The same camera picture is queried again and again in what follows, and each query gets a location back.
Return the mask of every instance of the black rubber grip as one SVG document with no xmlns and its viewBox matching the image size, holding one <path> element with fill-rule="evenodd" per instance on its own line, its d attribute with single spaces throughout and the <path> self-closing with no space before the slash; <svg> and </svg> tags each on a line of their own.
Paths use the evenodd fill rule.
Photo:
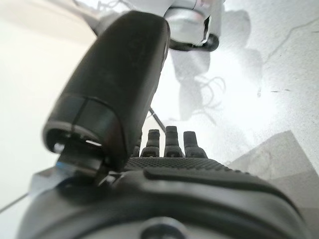
<svg viewBox="0 0 319 239">
<path fill-rule="evenodd" d="M 46 147 L 69 137 L 101 145 L 114 170 L 132 155 L 167 56 L 162 17 L 131 11 L 101 34 L 83 57 L 43 130 Z"/>
</svg>

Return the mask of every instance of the wire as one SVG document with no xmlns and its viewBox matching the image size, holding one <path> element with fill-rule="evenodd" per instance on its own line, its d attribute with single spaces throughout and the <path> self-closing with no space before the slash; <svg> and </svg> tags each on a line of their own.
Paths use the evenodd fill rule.
<svg viewBox="0 0 319 239">
<path fill-rule="evenodd" d="M 9 209 L 10 207 L 14 206 L 18 202 L 20 202 L 23 198 L 25 198 L 28 195 L 28 193 L 23 194 L 21 197 L 15 199 L 13 202 L 9 203 L 8 205 L 4 206 L 0 209 L 0 213 L 3 213 L 5 210 Z"/>
<path fill-rule="evenodd" d="M 154 110 L 152 108 L 150 108 L 150 112 L 152 114 L 152 116 L 154 117 L 155 121 L 158 123 L 158 125 L 160 126 L 160 128 L 166 132 L 166 127 L 164 126 L 164 124 L 161 122 L 161 120 L 158 118 L 158 116 L 155 114 Z"/>
</svg>

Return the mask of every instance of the black robotic finger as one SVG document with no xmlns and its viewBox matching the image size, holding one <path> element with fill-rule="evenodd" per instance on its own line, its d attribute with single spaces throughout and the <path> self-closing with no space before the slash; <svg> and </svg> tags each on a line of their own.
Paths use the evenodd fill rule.
<svg viewBox="0 0 319 239">
<path fill-rule="evenodd" d="M 181 149 L 178 145 L 176 126 L 166 127 L 164 157 L 183 157 Z"/>
<path fill-rule="evenodd" d="M 134 151 L 133 151 L 131 157 L 139 157 L 140 156 L 141 142 L 142 142 L 142 132 L 141 132 L 141 135 L 140 135 L 138 141 L 136 142 L 136 145 L 134 147 Z"/>
<path fill-rule="evenodd" d="M 158 129 L 150 129 L 148 142 L 142 150 L 141 157 L 159 157 L 160 156 L 160 134 Z"/>
<path fill-rule="evenodd" d="M 184 132 L 184 148 L 186 158 L 207 158 L 204 149 L 198 147 L 196 134 L 193 131 Z"/>
</svg>

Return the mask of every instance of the robotic hand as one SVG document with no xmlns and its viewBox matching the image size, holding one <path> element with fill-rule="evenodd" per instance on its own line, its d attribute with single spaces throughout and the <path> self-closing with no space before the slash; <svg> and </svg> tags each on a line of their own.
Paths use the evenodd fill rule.
<svg viewBox="0 0 319 239">
<path fill-rule="evenodd" d="M 137 11 L 99 35 L 44 126 L 60 156 L 34 175 L 18 239 L 311 238 L 289 198 L 208 159 L 194 132 L 185 157 L 169 126 L 164 157 L 156 130 L 139 154 L 169 40 L 165 19 Z"/>
</svg>

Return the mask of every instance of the textured rubber surface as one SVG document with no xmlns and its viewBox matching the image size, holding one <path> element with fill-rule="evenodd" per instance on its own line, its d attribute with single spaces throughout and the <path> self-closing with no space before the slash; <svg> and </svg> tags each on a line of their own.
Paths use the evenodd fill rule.
<svg viewBox="0 0 319 239">
<path fill-rule="evenodd" d="M 132 157 L 125 166 L 126 171 L 141 170 L 145 167 L 165 167 L 175 169 L 196 169 L 212 171 L 233 171 L 232 169 L 208 158 L 160 158 L 160 157 Z"/>
</svg>

